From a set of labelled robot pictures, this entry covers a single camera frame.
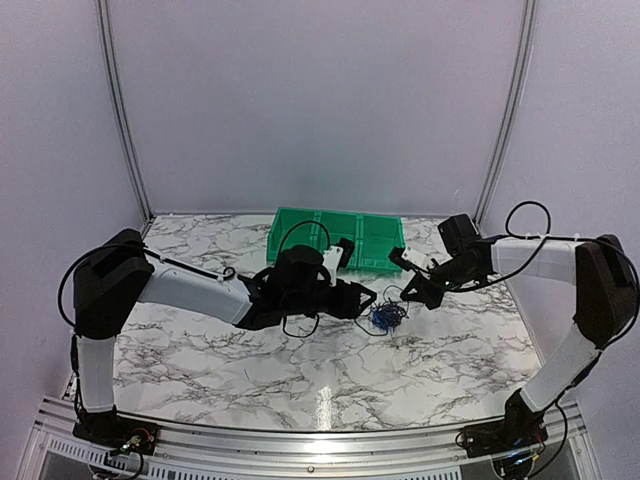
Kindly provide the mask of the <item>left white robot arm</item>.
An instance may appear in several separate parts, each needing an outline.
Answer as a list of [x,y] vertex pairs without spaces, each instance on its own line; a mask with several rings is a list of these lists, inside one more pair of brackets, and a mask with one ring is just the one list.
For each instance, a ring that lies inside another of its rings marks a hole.
[[63,319],[73,329],[78,424],[106,445],[126,436],[114,400],[113,362],[116,339],[137,304],[176,307],[247,331],[279,326],[294,315],[355,320],[377,295],[338,276],[354,248],[347,239],[322,251],[282,246],[274,264],[252,277],[231,267],[213,273],[165,257],[149,250],[133,229],[83,254],[58,288],[70,285],[73,293],[74,314]]

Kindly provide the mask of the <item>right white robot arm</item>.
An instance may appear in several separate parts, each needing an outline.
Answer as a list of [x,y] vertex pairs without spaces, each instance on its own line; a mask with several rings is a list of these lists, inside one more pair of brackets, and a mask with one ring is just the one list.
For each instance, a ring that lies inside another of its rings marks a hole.
[[[574,287],[517,276],[503,286],[445,298],[430,312],[410,307],[414,345],[404,365],[412,378],[389,409],[399,427],[481,420],[502,413],[513,388],[549,361],[568,333]],[[607,350],[567,394],[600,443],[639,436],[639,332]]]

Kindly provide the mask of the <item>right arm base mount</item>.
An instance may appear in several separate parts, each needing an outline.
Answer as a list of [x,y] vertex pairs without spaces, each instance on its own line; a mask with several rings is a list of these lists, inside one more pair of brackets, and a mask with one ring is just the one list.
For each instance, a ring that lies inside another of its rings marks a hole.
[[542,445],[548,439],[543,423],[534,423],[513,430],[504,419],[464,426],[455,443],[466,451],[468,458],[507,453],[526,447]]

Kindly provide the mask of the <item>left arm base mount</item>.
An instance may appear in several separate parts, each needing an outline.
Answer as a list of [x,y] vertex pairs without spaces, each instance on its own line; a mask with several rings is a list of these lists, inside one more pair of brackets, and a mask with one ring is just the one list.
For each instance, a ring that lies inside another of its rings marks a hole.
[[122,417],[114,412],[103,412],[79,418],[72,434],[93,444],[109,447],[113,454],[152,455],[158,440],[159,425]]

